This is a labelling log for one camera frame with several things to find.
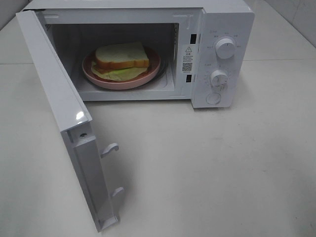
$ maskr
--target plate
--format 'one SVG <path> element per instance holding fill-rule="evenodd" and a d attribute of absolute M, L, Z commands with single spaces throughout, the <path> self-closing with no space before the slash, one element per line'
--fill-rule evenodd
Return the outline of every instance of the plate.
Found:
<path fill-rule="evenodd" d="M 91 81 L 93 84 L 98 85 L 105 89 L 111 90 L 127 90 L 135 87 L 139 87 L 141 85 L 146 84 L 150 80 L 152 80 L 158 73 L 160 68 L 161 59 L 159 55 L 151 48 L 144 47 L 144 50 L 149 59 L 149 67 L 146 73 L 142 73 L 137 77 L 126 80 L 126 81 L 114 81 L 114 80 L 106 80 L 98 77 L 91 71 L 91 63 L 94 60 L 94 52 L 87 55 L 82 62 L 82 69 L 85 76 Z"/>

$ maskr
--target white microwave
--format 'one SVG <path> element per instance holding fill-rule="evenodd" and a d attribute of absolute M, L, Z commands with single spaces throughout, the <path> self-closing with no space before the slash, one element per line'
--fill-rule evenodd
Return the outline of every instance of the white microwave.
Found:
<path fill-rule="evenodd" d="M 98 231 L 119 220 L 83 101 L 190 99 L 228 107 L 254 13 L 242 0 L 33 0 L 17 13 L 39 78 Z M 129 90 L 90 83 L 83 58 L 97 47 L 140 41 L 161 57 L 157 78 Z"/>

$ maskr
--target warning label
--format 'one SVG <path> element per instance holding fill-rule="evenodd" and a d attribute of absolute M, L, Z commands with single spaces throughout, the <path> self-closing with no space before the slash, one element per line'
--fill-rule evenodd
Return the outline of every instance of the warning label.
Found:
<path fill-rule="evenodd" d="M 195 44 L 186 44 L 182 46 L 182 72 L 190 73 L 193 71 L 195 52 Z"/>
<path fill-rule="evenodd" d="M 192 53 L 192 50 L 190 47 L 187 48 L 186 53 Z"/>

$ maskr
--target open microwave door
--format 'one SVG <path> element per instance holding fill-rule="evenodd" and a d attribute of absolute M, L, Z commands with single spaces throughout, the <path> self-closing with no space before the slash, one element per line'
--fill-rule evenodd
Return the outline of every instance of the open microwave door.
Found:
<path fill-rule="evenodd" d="M 118 221 L 101 166 L 101 157 L 119 147 L 99 150 L 92 118 L 59 60 L 45 24 L 34 11 L 16 14 L 38 76 L 54 113 L 86 202 L 98 231 Z"/>

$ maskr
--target table surface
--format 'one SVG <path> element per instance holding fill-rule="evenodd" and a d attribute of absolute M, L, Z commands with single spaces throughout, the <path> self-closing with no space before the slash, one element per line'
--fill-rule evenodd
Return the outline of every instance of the table surface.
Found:
<path fill-rule="evenodd" d="M 121 222 L 97 233 L 16 19 L 0 32 L 1 237 L 316 236 L 316 49 L 263 0 L 234 102 L 86 103 Z"/>

